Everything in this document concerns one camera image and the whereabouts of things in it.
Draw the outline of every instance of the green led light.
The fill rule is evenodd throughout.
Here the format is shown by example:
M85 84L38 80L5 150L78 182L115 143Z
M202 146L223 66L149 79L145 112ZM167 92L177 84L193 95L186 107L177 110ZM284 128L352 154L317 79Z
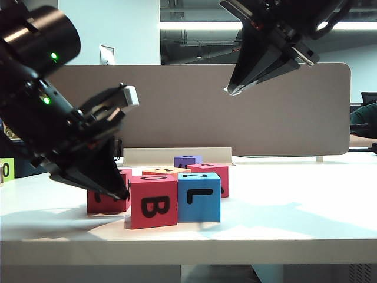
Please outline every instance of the green led light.
M58 60L59 60L59 56L55 52L51 53L50 57L51 57L51 59L53 60L54 63L57 63Z
M50 104L51 103L51 99L49 99L48 97L45 97L45 98L43 98L43 102L45 104Z

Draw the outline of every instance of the robotic arm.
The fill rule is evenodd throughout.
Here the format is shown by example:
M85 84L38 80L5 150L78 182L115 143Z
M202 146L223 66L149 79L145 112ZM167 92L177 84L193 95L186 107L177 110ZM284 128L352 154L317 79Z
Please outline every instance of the robotic arm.
M79 51L77 31L61 11L29 12L23 4L1 10L0 117L30 150L24 157L51 179L126 199L111 143L124 111L138 106L137 94L120 84L74 108L45 77ZM4 133L0 138L13 146Z
M225 91L238 95L251 85L298 69L299 60L316 64L319 57L303 39L316 40L327 34L352 4L353 0L221 1L243 24L239 59ZM331 16L336 8L340 11ZM325 21L327 25L318 30Z

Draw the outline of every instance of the wall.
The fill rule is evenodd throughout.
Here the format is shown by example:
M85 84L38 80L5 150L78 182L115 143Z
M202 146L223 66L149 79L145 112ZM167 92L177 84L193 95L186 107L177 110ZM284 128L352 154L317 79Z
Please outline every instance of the wall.
M377 45L320 54L321 62L344 62L351 68L351 102L362 102L362 91L377 91Z
M100 44L115 48L117 65L160 65L157 0L59 0L81 38L68 65L99 65Z

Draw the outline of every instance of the desk divider panel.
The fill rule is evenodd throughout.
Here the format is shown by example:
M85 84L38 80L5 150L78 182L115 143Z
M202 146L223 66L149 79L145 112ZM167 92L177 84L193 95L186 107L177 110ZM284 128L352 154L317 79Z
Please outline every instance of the desk divider panel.
M140 106L116 138L125 147L231 147L233 155L343 154L349 147L350 69L325 63L224 91L234 65L64 66L49 79L75 106L119 82Z

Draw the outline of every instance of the orange block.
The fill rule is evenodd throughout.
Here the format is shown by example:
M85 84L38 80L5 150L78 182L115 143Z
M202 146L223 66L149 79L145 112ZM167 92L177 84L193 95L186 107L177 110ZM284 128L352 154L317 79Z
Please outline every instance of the orange block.
M172 175L174 178L176 178L176 180L178 180L178 173L184 173L184 172L191 173L191 169L175 168L172 166L149 168L149 169L143 170L143 175L154 175L154 174Z

